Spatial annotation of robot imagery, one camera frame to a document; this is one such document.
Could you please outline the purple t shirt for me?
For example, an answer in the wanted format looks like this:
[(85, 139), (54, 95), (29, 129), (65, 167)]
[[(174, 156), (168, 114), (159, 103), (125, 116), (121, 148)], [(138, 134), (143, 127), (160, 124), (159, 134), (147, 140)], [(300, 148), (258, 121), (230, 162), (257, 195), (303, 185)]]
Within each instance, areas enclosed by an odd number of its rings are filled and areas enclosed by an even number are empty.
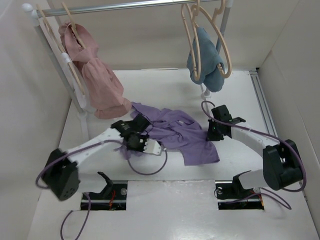
[(213, 164), (220, 161), (215, 145), (207, 141), (207, 132), (190, 115), (182, 110), (158, 109), (132, 102), (135, 118), (142, 114), (150, 125), (142, 133), (161, 142), (169, 150), (180, 151), (185, 166)]

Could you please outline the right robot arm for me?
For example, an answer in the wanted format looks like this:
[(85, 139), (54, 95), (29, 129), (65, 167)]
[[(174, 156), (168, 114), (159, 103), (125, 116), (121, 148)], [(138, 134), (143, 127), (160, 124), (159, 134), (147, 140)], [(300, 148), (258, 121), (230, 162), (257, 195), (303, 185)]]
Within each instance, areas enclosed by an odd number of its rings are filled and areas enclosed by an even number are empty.
[(269, 187), (274, 191), (301, 192), (307, 183), (306, 170), (296, 143), (290, 139), (253, 129), (245, 119), (232, 117), (226, 105), (208, 113), (207, 140), (218, 142), (229, 137), (239, 141), (262, 158), (262, 168), (237, 174), (232, 179), (231, 191), (243, 197), (255, 188)]

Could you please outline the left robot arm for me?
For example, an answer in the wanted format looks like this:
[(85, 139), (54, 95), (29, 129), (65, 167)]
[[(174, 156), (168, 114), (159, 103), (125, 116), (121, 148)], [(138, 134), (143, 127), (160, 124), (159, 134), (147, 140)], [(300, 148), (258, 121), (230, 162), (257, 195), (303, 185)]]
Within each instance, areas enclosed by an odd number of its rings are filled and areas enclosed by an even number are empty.
[(77, 147), (67, 151), (57, 148), (50, 153), (40, 178), (59, 201), (65, 201), (79, 189), (79, 166), (92, 161), (101, 150), (113, 150), (113, 144), (120, 144), (127, 151), (158, 156), (162, 152), (161, 144), (143, 134), (150, 124), (139, 114), (130, 121), (114, 122), (103, 133)]

